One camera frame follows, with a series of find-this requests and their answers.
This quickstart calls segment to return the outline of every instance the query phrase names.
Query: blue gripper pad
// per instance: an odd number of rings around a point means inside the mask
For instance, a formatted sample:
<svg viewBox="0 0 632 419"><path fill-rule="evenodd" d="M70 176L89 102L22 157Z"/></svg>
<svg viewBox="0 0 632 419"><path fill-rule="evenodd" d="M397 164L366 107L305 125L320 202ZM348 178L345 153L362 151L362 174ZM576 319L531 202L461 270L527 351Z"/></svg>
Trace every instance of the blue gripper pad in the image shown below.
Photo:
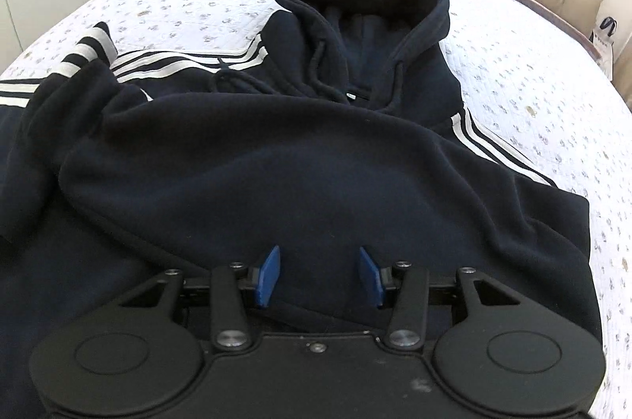
<svg viewBox="0 0 632 419"><path fill-rule="evenodd" d="M274 246L270 255L265 259L259 268L259 281L255 290L255 301L257 306L265 308L270 302L274 286L280 274L280 248Z"/></svg>
<svg viewBox="0 0 632 419"><path fill-rule="evenodd" d="M382 306L384 304L384 288L380 278L380 268L375 265L364 248L359 249L359 279L367 292L369 303L375 307Z"/></svg>

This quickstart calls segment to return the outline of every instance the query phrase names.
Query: screw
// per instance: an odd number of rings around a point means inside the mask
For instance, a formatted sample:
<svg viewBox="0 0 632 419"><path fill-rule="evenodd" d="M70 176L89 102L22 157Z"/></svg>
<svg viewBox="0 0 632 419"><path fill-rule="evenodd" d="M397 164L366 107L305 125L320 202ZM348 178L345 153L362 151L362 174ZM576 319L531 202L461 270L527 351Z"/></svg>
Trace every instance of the screw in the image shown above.
<svg viewBox="0 0 632 419"><path fill-rule="evenodd" d="M325 351L327 351L327 345L322 342L314 342L310 344L310 351L312 353L325 353Z"/></svg>
<svg viewBox="0 0 632 419"><path fill-rule="evenodd" d="M217 343L225 348L239 348L248 341L248 336L241 330L224 330L217 335Z"/></svg>
<svg viewBox="0 0 632 419"><path fill-rule="evenodd" d="M410 348L417 344L421 337L412 330L395 330L390 336L391 344L400 348Z"/></svg>

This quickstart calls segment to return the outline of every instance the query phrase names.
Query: white floral bedspread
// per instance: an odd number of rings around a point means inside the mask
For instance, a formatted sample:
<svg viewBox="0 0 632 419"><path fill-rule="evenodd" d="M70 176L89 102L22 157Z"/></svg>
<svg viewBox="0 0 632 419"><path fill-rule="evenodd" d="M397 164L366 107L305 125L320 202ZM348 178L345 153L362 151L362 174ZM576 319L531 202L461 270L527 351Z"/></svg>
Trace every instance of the white floral bedspread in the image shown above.
<svg viewBox="0 0 632 419"><path fill-rule="evenodd" d="M482 123L567 190L590 200L591 267L608 373L592 408L632 418L632 115L576 41L513 0L450 0L441 43ZM273 0L91 0L40 37L0 77L44 77L97 21L119 52L240 49Z"/></svg>

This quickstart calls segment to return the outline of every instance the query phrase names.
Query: black hoodie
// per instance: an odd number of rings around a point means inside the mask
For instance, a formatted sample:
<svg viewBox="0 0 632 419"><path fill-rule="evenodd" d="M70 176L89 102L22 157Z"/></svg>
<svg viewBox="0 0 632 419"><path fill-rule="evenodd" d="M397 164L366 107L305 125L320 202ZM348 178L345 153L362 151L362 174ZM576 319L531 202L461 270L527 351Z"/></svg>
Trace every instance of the black hoodie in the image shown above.
<svg viewBox="0 0 632 419"><path fill-rule="evenodd" d="M158 267L206 274L276 244L281 329L383 328L357 276L371 245L479 268L600 338L588 203L470 115L438 47L449 1L276 1L241 54L115 61L99 24L28 101L0 192L16 407L54 326Z"/></svg>

